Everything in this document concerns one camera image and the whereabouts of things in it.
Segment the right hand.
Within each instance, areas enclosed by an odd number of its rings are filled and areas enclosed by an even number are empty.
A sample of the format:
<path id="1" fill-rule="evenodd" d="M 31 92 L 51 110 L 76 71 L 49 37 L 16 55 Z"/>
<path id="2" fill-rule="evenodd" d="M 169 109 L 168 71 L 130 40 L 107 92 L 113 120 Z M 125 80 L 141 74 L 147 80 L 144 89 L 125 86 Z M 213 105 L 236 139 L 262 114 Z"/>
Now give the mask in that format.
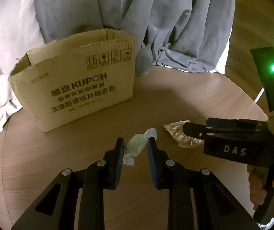
<path id="1" fill-rule="evenodd" d="M 247 172 L 249 173 L 250 200 L 253 204 L 261 205 L 264 203 L 267 194 L 266 190 L 264 189 L 264 181 L 256 173 L 255 166 L 248 165 Z"/>

